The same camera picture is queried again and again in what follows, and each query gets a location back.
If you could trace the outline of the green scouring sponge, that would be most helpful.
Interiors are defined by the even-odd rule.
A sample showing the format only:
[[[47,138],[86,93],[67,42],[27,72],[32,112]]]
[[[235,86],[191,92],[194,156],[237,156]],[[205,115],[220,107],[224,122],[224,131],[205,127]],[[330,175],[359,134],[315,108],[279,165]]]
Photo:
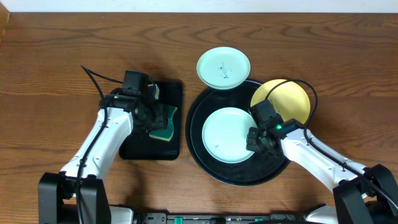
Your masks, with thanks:
[[[174,135],[174,114],[177,111],[177,107],[165,106],[165,112],[167,113],[167,127],[165,129],[153,130],[149,133],[149,137],[161,141],[170,142]]]

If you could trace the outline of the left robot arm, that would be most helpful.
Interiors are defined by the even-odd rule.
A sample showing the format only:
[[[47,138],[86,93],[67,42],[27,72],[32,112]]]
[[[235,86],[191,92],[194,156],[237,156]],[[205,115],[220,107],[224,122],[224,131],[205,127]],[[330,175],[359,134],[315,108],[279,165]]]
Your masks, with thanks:
[[[40,223],[133,223],[131,208],[110,205],[104,182],[119,148],[133,132],[166,129],[167,107],[144,96],[109,94],[75,156],[39,181]]]

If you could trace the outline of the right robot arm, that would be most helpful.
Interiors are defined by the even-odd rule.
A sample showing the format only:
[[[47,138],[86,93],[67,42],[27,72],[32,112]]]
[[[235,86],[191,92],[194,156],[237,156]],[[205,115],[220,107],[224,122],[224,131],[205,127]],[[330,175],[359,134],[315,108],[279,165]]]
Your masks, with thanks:
[[[342,156],[294,119],[249,128],[246,148],[283,155],[333,193],[335,206],[313,209],[304,223],[397,223],[397,182],[392,172],[381,164],[367,167]]]

